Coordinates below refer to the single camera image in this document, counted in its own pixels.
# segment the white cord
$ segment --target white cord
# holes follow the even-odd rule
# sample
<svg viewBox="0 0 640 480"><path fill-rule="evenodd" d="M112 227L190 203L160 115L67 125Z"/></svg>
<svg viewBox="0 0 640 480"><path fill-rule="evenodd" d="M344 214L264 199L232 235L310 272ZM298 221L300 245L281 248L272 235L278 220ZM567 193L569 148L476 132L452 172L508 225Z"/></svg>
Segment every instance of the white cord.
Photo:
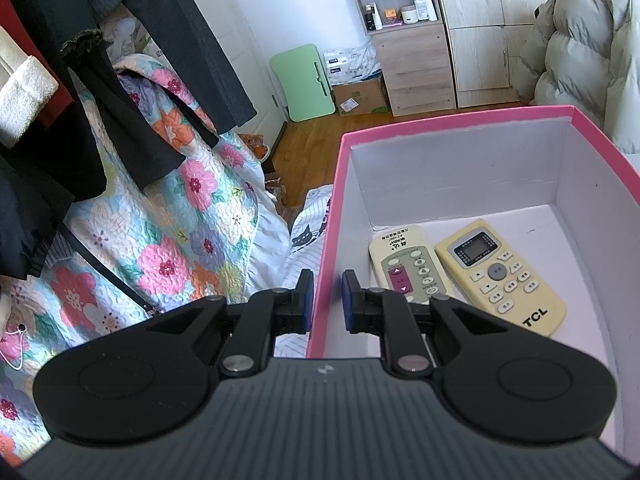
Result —
<svg viewBox="0 0 640 480"><path fill-rule="evenodd" d="M2 351L0 351L0 355L2 356L2 358L14 370L20 370L22 368L22 361L24 360L24 352L22 351L22 338L26 330L27 330L27 327L25 327L22 323L20 323L20 325L18 325L18 330L16 330L15 332L5 332L7 335L20 334L20 365L19 366L15 367L14 365L12 365L9 362L9 359L7 359L6 356L2 353Z"/></svg>

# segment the white wall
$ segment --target white wall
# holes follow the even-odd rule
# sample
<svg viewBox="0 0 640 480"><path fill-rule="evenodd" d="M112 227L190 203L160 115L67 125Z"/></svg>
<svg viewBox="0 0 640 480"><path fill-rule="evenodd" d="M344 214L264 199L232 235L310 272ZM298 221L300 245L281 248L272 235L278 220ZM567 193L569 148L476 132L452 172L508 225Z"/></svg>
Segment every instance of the white wall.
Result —
<svg viewBox="0 0 640 480"><path fill-rule="evenodd" d="M265 63L274 54L313 43L320 55L367 41L353 0L237 0ZM281 102L284 94L273 76Z"/></svg>

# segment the pink trim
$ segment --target pink trim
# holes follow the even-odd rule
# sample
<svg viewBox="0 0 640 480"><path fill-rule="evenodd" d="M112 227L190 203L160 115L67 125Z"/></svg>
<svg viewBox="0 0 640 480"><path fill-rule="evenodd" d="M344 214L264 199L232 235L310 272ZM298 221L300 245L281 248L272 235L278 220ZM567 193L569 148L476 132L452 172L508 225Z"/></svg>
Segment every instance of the pink trim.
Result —
<svg viewBox="0 0 640 480"><path fill-rule="evenodd" d="M571 124L587 139L609 167L625 185L631 196L640 204L640 174L626 160L626 157L613 145L613 142L603 134L578 108L574 110Z"/></svg>
<svg viewBox="0 0 640 480"><path fill-rule="evenodd" d="M364 144L366 142L375 142L376 140L390 139L392 137L438 132L443 130L453 130L458 128L469 128L471 126L478 126L480 124L507 123L510 121L531 121L556 117L568 117L572 118L572 121L574 121L574 125L575 121L578 121L578 124L581 124L581 127L584 127L584 124L580 122L582 119L589 123L589 121L581 114L581 118L577 117L575 112L576 110L572 106L502 108L500 110L470 112L450 116L434 117L429 119L420 119L417 121L409 121L405 123L387 124L385 126L377 126L375 128L369 128L367 130L361 130L359 132L344 134L342 136L342 141L340 142L340 152L338 152L338 164L335 170L334 177L334 193L331 198L331 207L329 210L329 218L327 221L326 238L324 240L324 250L322 252L322 260L320 263L320 271L318 276L318 290L316 291L316 297L314 301L312 330L309 336L309 343L306 348L306 357L324 357L324 346L326 343L326 330L329 317L329 309L331 305L332 292L334 290L334 267L338 248L338 234L340 231L340 219L342 216L342 203L344 201L344 184L347 178L347 168L349 165L350 151L353 146ZM606 137L602 133L600 133L600 131L595 126L591 125L591 127L592 130L595 129L596 133L600 136L597 137L593 133L593 131L591 131L590 136L594 139L590 139L590 142L592 144L594 144L594 142L599 142L602 144L602 139L606 140L606 142L609 142L608 139L606 139ZM594 146L600 153L602 153L595 144ZM624 156L618 153L618 151L613 147L612 144L610 144L610 147L615 150L619 157L624 159ZM626 165L623 164L618 158L612 158L611 160L614 160L616 165L619 168L622 168L623 173L625 171L628 172L629 169L633 170L628 162L626 162L626 159L624 160ZM640 181L636 183L635 187L637 188L638 196L634 194L634 197L637 198L640 196Z"/></svg>

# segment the puffer jacket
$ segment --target puffer jacket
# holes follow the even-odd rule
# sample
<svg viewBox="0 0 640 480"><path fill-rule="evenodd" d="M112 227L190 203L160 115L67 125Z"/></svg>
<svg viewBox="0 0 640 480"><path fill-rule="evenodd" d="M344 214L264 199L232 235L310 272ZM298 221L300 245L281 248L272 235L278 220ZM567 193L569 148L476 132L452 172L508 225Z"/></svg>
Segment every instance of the puffer jacket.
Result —
<svg viewBox="0 0 640 480"><path fill-rule="evenodd" d="M548 0L516 64L521 101L580 108L640 153L640 0Z"/></svg>

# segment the red clothing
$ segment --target red clothing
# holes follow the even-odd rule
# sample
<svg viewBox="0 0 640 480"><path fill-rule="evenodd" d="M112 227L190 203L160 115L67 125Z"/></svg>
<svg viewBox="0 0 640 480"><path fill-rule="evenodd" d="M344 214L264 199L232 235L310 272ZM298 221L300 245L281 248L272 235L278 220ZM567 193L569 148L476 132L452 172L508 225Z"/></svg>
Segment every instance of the red clothing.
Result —
<svg viewBox="0 0 640 480"><path fill-rule="evenodd" d="M42 54L37 49L33 41L31 41L27 31L24 30L24 27L20 22L20 18L18 18L18 15L15 13L14 6L12 6L10 0L0 0L0 27L7 31L9 36L12 37L15 43L25 54L37 57L58 82L58 90L56 90L56 93L53 94L53 97L38 115L38 120L42 125L45 128L49 128L62 111L73 102L71 94L47 64L47 61L42 57Z"/></svg>

